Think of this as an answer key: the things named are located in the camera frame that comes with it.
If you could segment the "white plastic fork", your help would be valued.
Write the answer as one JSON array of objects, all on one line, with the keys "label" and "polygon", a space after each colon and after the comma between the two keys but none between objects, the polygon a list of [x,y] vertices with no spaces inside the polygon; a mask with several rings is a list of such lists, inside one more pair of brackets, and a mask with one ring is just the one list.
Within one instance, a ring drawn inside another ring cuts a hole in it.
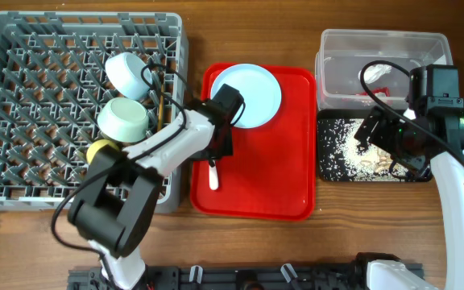
[{"label": "white plastic fork", "polygon": [[219,188],[217,165],[213,159],[209,161],[209,188],[213,191]]}]

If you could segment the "red snack wrapper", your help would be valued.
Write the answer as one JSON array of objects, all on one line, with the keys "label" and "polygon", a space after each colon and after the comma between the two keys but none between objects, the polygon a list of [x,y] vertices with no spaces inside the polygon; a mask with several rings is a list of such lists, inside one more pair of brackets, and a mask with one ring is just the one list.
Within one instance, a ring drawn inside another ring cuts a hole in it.
[{"label": "red snack wrapper", "polygon": [[[388,87],[378,87],[371,91],[376,97],[389,97],[390,90]],[[356,93],[356,96],[367,96],[368,93],[366,91],[361,93]]]}]

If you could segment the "light blue round plate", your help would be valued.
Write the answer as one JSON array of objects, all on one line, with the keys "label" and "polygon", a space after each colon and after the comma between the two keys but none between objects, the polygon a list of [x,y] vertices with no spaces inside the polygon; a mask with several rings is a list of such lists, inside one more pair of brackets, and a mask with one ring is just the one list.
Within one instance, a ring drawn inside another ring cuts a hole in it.
[{"label": "light blue round plate", "polygon": [[214,98],[223,85],[238,90],[246,103],[234,116],[234,126],[251,129],[269,122],[278,112],[282,91],[274,75],[256,64],[236,64],[217,75],[210,97]]}]

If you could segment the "single wooden chopstick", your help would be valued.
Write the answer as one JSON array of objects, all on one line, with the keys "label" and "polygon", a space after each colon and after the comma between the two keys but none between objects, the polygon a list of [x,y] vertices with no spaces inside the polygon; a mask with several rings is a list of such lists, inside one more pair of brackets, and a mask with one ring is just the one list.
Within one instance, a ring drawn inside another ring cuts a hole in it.
[{"label": "single wooden chopstick", "polygon": [[158,123],[157,131],[163,129],[164,124],[164,84],[161,84],[159,89],[159,109],[158,109]]}]

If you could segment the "white tissue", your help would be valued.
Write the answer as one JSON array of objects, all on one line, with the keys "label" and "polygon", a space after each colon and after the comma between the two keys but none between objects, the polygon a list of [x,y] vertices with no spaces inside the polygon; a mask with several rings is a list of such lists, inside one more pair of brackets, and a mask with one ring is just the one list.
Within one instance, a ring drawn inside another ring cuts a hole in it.
[{"label": "white tissue", "polygon": [[388,64],[374,64],[366,69],[363,74],[364,81],[367,85],[376,82],[381,76],[390,73],[392,66]]}]

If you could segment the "green plastic bowl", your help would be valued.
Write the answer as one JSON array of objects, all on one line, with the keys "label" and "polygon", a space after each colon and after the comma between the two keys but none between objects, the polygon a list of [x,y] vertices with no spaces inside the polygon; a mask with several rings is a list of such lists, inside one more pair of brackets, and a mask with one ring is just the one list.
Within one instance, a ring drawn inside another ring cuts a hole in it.
[{"label": "green plastic bowl", "polygon": [[108,101],[97,116],[97,125],[107,137],[121,143],[137,143],[146,138],[147,109],[126,97]]}]

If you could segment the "light blue small bowl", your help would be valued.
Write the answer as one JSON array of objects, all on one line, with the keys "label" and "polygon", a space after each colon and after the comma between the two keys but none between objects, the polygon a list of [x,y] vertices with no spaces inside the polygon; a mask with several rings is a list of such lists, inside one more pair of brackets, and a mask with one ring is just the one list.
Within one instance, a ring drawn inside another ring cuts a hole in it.
[{"label": "light blue small bowl", "polygon": [[110,57],[105,63],[110,83],[124,97],[139,101],[147,96],[152,83],[151,70],[135,54],[123,52]]}]

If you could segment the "yellow plastic cup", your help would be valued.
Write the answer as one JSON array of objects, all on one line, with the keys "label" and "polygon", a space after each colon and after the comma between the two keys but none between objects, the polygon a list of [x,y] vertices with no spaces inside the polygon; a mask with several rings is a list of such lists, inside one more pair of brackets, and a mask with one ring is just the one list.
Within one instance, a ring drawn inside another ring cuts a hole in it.
[{"label": "yellow plastic cup", "polygon": [[120,150],[119,146],[116,143],[114,143],[114,142],[112,142],[112,141],[110,141],[108,139],[100,139],[98,141],[95,141],[94,143],[92,143],[89,146],[89,148],[86,151],[87,164],[91,164],[92,161],[93,161],[93,158],[97,154],[97,152],[99,150],[101,150],[105,146],[110,146],[113,149],[115,149],[116,151]]}]

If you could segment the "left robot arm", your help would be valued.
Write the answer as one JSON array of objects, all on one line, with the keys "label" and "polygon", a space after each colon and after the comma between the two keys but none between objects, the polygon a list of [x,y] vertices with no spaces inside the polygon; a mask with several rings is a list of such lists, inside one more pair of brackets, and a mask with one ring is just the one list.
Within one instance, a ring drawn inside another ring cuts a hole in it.
[{"label": "left robot arm", "polygon": [[214,165],[232,155],[231,128],[245,106],[237,89],[222,85],[210,99],[193,99],[175,121],[141,143],[123,149],[105,145],[96,151],[74,194],[68,221],[101,257],[114,287],[132,289],[143,278],[146,264],[139,244],[164,178],[186,160]]}]

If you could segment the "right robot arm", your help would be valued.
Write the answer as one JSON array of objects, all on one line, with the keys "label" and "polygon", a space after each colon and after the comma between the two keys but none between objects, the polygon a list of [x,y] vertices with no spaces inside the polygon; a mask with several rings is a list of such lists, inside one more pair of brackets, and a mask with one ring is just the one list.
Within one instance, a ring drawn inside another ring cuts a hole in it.
[{"label": "right robot arm", "polygon": [[458,70],[453,65],[429,64],[410,71],[398,64],[409,80],[408,109],[401,114],[367,86],[365,74],[380,66],[366,64],[358,78],[375,106],[355,138],[390,154],[394,163],[414,176],[432,174],[441,200],[447,272],[445,288],[464,289],[464,101],[459,93]]}]

